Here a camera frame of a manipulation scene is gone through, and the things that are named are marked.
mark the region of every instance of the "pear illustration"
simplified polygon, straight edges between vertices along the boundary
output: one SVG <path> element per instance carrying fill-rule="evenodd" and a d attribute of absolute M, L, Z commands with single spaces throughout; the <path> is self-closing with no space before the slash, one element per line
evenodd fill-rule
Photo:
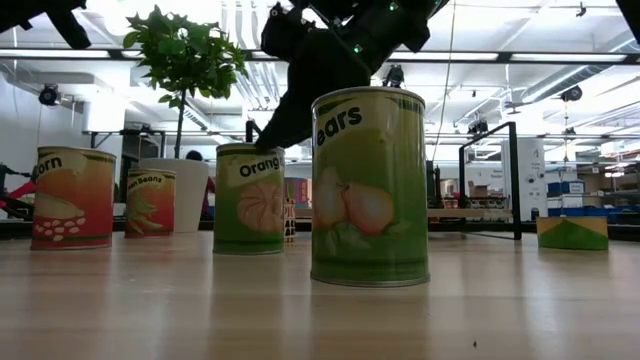
<path fill-rule="evenodd" d="M 346 217 L 346 209 L 342 200 L 338 172 L 335 168 L 326 168 L 320 175 L 320 182 L 316 185 L 313 194 L 313 226 L 330 228 L 343 221 Z"/>
<path fill-rule="evenodd" d="M 349 221 L 364 235 L 380 235 L 393 221 L 393 199 L 383 190 L 351 183 L 342 197 Z"/>

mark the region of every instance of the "can label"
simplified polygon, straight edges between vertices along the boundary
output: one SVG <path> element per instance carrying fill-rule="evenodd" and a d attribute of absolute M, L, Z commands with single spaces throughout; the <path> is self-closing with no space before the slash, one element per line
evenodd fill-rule
<path fill-rule="evenodd" d="M 132 170 L 127 182 L 126 237 L 173 233 L 176 177 L 173 173 Z"/>
<path fill-rule="evenodd" d="M 283 249 L 284 156 L 252 149 L 218 152 L 214 251 Z"/>
<path fill-rule="evenodd" d="M 313 112 L 314 277 L 426 279 L 423 103 L 364 91 L 320 100 Z"/>
<path fill-rule="evenodd" d="M 111 244 L 115 157 L 89 149 L 40 148 L 33 249 Z"/>

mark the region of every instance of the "security camera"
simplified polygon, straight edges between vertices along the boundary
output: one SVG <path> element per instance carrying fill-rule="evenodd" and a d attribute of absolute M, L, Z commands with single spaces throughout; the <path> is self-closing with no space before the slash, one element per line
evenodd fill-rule
<path fill-rule="evenodd" d="M 38 96 L 40 104 L 46 106 L 58 106 L 61 99 L 62 95 L 58 92 L 58 85 L 55 84 L 45 84 L 40 96 Z"/>

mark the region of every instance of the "white plant pot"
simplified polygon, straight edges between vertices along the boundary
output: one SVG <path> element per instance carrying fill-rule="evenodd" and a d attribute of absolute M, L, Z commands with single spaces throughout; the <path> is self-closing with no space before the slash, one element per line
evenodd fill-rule
<path fill-rule="evenodd" d="M 142 159 L 140 168 L 176 173 L 174 233 L 198 231 L 209 167 L 205 162 L 184 159 Z"/>

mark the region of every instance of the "can lid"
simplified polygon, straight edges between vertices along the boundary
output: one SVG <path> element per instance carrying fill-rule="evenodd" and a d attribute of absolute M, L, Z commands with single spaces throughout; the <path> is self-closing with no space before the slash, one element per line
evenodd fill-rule
<path fill-rule="evenodd" d="M 248 143 L 223 144 L 223 145 L 218 145 L 218 147 L 216 147 L 216 153 L 220 153 L 222 151 L 229 151 L 229 150 L 253 150 L 256 152 L 256 154 L 259 154 L 260 152 L 284 153 L 284 149 L 281 147 L 275 147 L 273 149 L 263 151 L 256 148 L 254 144 L 248 144 Z"/>
<path fill-rule="evenodd" d="M 160 170 L 160 169 L 149 169 L 149 168 L 136 168 L 136 169 L 130 169 L 129 170 L 129 175 L 131 175 L 132 173 L 160 173 L 160 174 L 166 174 L 166 175 L 176 175 L 175 171 L 170 171 L 170 170 Z"/>
<path fill-rule="evenodd" d="M 85 153 L 94 153 L 96 155 L 102 155 L 108 158 L 115 159 L 116 156 L 112 153 L 108 153 L 106 151 L 96 150 L 96 149 L 87 149 L 81 147 L 71 147 L 71 146 L 40 146 L 38 148 L 38 153 L 46 152 L 46 151 L 80 151 Z"/>
<path fill-rule="evenodd" d="M 411 91 L 408 91 L 408 90 L 397 89 L 397 88 L 389 88 L 389 87 L 380 87 L 380 86 L 358 86 L 358 87 L 335 90 L 335 91 L 332 91 L 330 93 L 324 94 L 324 95 L 320 96 L 319 98 L 317 98 L 311 104 L 311 108 L 312 109 L 315 108 L 318 105 L 319 102 L 325 101 L 328 98 L 332 98 L 332 97 L 340 96 L 340 95 L 351 94 L 351 93 L 356 93 L 357 94 L 357 93 L 367 93 L 367 92 L 386 92 L 386 93 L 395 93 L 395 94 L 405 95 L 405 96 L 409 96 L 409 97 L 412 97 L 412 98 L 420 101 L 423 106 L 426 106 L 426 103 L 424 102 L 424 99 L 420 95 L 418 95 L 416 93 L 413 93 Z"/>

